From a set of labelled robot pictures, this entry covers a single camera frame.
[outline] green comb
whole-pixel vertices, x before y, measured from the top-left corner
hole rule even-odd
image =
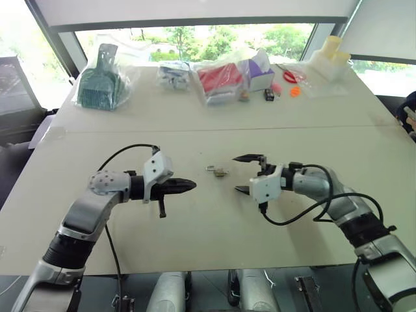
[[[120,76],[114,73],[117,45],[101,44],[96,68],[83,72],[79,81],[78,103],[89,109],[113,111],[124,89]]]

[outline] white wall panel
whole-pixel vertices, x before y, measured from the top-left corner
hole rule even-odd
[[[348,16],[356,0],[37,0],[49,26],[249,16]]]
[[[358,55],[416,59],[416,0],[364,0],[341,49]]]

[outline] transparent plastic wrap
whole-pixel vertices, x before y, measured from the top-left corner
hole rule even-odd
[[[186,62],[161,62],[157,72],[157,84],[168,90],[188,90],[189,71],[190,67]]]
[[[248,91],[249,73],[246,59],[254,53],[238,51],[216,61],[204,61],[192,65],[192,73],[199,81],[203,102],[206,105],[233,101]]]
[[[73,101],[89,109],[113,111],[131,97],[140,77],[137,66],[149,59],[146,47],[98,35],[92,51]]]
[[[345,96],[348,91],[343,85],[342,80],[329,81],[307,62],[282,64],[282,68],[293,73],[302,91],[309,98],[325,98],[328,96]]]

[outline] orange object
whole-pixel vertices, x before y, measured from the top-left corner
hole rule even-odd
[[[294,86],[293,88],[291,88],[291,96],[292,98],[298,96],[300,94],[300,87],[299,86]]]

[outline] floor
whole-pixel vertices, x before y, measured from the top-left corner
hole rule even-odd
[[[276,283],[273,288],[283,312],[308,312],[302,293],[294,280],[297,276],[312,276],[319,286],[322,310],[336,312],[354,311],[350,282],[352,265],[328,266],[324,268],[271,268],[267,269],[269,278]],[[226,270],[198,271],[192,273],[191,311],[235,309],[227,301]],[[359,273],[357,279],[358,300],[362,311],[379,311],[372,302],[369,292]],[[159,274],[131,274],[124,283],[125,294],[136,299],[136,312],[145,312],[151,292]],[[15,276],[0,276],[0,293],[14,280]],[[27,276],[0,295],[1,311],[10,311],[12,304],[23,287]],[[87,276],[81,286],[83,297],[79,312],[114,312],[111,306],[117,290],[117,282],[112,277]]]

